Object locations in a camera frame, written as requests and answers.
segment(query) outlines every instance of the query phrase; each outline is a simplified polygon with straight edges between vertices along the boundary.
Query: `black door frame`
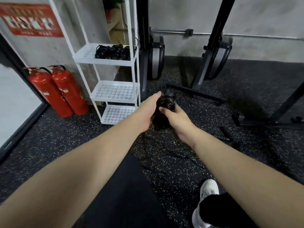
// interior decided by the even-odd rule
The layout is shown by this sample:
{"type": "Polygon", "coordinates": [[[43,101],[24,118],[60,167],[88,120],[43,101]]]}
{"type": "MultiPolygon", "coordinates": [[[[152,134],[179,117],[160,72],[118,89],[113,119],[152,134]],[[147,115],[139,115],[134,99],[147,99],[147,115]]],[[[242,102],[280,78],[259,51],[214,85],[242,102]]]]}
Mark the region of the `black door frame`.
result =
{"type": "Polygon", "coordinates": [[[31,129],[34,123],[41,117],[41,115],[50,107],[48,102],[43,98],[39,91],[31,84],[27,79],[28,71],[24,70],[25,67],[23,61],[11,48],[9,43],[0,34],[0,50],[5,57],[11,62],[14,70],[21,77],[21,79],[28,85],[28,87],[35,93],[35,95],[41,100],[41,105],[25,120],[25,122],[13,133],[12,136],[0,147],[0,163],[2,163],[6,157],[10,154],[13,148],[22,140],[22,138],[31,129]]]}

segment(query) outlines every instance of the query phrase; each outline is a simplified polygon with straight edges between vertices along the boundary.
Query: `black pants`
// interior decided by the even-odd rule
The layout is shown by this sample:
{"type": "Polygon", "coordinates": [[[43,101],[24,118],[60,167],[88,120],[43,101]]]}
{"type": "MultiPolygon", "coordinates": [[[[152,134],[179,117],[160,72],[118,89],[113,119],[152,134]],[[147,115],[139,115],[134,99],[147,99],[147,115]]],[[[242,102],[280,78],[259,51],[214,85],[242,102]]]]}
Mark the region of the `black pants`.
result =
{"type": "Polygon", "coordinates": [[[228,193],[209,195],[199,205],[201,219],[211,225],[220,228],[257,227],[228,193]]]}
{"type": "MultiPolygon", "coordinates": [[[[210,195],[200,203],[203,221],[218,227],[249,227],[252,223],[246,213],[227,194],[210,195]]],[[[75,228],[149,228],[177,227],[166,216],[161,204],[150,188],[137,159],[128,154],[115,173],[102,188],[75,228]]]]}

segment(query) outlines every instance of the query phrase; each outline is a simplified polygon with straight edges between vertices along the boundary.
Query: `white metal shelving unit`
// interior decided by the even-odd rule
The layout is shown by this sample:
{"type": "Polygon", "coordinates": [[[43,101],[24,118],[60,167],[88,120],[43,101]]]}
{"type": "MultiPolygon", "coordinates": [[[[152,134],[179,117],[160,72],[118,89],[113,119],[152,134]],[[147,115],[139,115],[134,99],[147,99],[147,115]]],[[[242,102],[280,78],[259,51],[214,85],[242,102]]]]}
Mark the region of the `white metal shelving unit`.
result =
{"type": "MultiPolygon", "coordinates": [[[[90,94],[90,98],[93,102],[93,105],[97,111],[97,114],[100,118],[102,124],[111,124],[115,125],[122,119],[124,119],[129,114],[133,113],[137,108],[137,99],[140,105],[140,86],[139,86],[139,60],[138,60],[138,49],[136,49],[135,54],[133,53],[133,39],[132,39],[132,27],[128,27],[128,38],[129,38],[129,46],[130,46],[130,61],[122,61],[122,60],[110,60],[110,59],[97,59],[94,58],[96,47],[98,45],[109,45],[111,44],[97,44],[90,43],[88,41],[87,34],[85,32],[85,28],[82,24],[82,20],[78,11],[77,4],[75,0],[73,1],[74,8],[86,41],[86,45],[84,45],[79,51],[75,53],[70,39],[66,33],[62,20],[60,18],[59,12],[53,0],[49,0],[53,12],[57,18],[57,21],[60,25],[60,28],[64,34],[64,37],[67,41],[67,44],[70,48],[70,51],[73,55],[74,61],[78,67],[78,70],[81,74],[83,82],[85,83],[86,89],[90,94]],[[137,82],[135,82],[135,61],[137,67],[137,82]],[[93,64],[98,83],[95,86],[94,90],[91,92],[88,86],[88,83],[85,79],[85,76],[80,67],[80,63],[85,64],[93,64]],[[132,70],[132,82],[122,82],[122,81],[104,81],[100,79],[99,73],[97,71],[96,65],[113,65],[113,66],[130,66],[132,70]],[[100,112],[97,108],[95,101],[104,101],[106,103],[106,108],[103,115],[100,115],[100,112]],[[125,105],[110,105],[108,102],[117,102],[117,103],[132,103],[134,106],[125,106],[125,105]]],[[[130,2],[129,0],[125,0],[126,5],[126,14],[127,14],[127,24],[131,26],[131,13],[130,13],[130,2]]],[[[138,38],[137,31],[137,11],[136,11],[136,0],[133,0],[134,7],[134,29],[135,29],[135,37],[138,38]]]]}

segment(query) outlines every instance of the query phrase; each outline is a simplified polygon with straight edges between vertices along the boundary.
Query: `white wall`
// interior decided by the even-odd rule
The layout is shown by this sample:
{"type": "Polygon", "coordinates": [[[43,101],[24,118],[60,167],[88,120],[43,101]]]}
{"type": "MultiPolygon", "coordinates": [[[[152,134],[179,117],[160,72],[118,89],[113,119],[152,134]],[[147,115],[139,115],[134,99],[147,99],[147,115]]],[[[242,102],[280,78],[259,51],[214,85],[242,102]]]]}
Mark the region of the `white wall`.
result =
{"type": "MultiPolygon", "coordinates": [[[[62,16],[63,24],[66,27],[74,50],[78,51],[85,45],[85,40],[77,20],[72,0],[54,1],[58,7],[59,14],[62,16]]],[[[48,0],[0,0],[0,2],[49,4],[48,0]]],[[[89,42],[111,43],[102,0],[76,0],[76,2],[81,7],[79,8],[80,14],[86,28],[89,42]]],[[[0,31],[28,66],[45,67],[54,64],[65,65],[66,68],[73,73],[78,84],[81,86],[85,98],[89,99],[89,95],[65,38],[13,35],[2,19],[0,20],[0,31]]],[[[94,69],[91,65],[81,66],[92,91],[97,83],[94,69]]],[[[102,80],[113,80],[117,73],[117,69],[114,66],[97,65],[97,68],[102,80]]]]}
{"type": "MultiPolygon", "coordinates": [[[[150,0],[152,29],[211,33],[222,0],[150,0]]],[[[236,0],[224,33],[304,38],[304,0],[236,0]]],[[[166,55],[197,56],[209,36],[163,34],[166,55]]],[[[234,37],[229,58],[304,62],[304,42],[234,37]]]]}
{"type": "Polygon", "coordinates": [[[21,77],[12,68],[0,64],[0,146],[40,104],[21,77]]]}

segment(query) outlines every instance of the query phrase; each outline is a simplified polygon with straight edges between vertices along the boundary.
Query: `hand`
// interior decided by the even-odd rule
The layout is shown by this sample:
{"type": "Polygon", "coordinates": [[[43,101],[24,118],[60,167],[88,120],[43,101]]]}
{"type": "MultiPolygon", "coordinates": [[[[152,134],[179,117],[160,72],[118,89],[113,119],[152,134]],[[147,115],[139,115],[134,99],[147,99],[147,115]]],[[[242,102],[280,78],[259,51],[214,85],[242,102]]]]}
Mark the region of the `hand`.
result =
{"type": "Polygon", "coordinates": [[[156,101],[159,99],[161,94],[162,93],[159,91],[148,97],[134,112],[134,115],[137,115],[136,120],[139,121],[142,126],[141,132],[146,131],[150,127],[151,117],[156,109],[156,101]]]}
{"type": "Polygon", "coordinates": [[[177,104],[175,104],[175,112],[163,107],[160,107],[159,111],[168,118],[170,125],[175,129],[179,139],[186,142],[193,149],[194,140],[192,134],[198,128],[191,122],[185,111],[177,104]]]}

